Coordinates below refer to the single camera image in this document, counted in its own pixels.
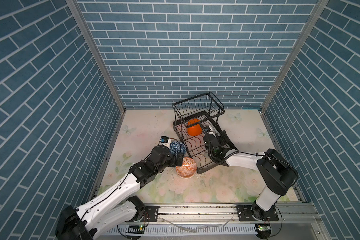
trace floral tablecloth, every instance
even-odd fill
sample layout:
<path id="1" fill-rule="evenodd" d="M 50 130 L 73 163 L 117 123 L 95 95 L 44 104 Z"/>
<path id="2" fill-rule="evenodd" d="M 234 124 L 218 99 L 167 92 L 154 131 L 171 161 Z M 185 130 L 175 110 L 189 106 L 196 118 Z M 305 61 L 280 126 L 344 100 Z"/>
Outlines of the floral tablecloth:
<path id="1" fill-rule="evenodd" d="M 100 193 L 144 159 L 161 136 L 178 138 L 173 130 L 173 110 L 128 110 L 109 159 Z M 274 148 L 257 110 L 226 110 L 218 123 L 235 146 L 247 152 Z M 137 192 L 145 203 L 252 202 L 265 186 L 258 171 L 242 167 L 216 166 L 189 179 L 166 168 L 154 181 Z M 291 188 L 279 201 L 298 201 Z"/>

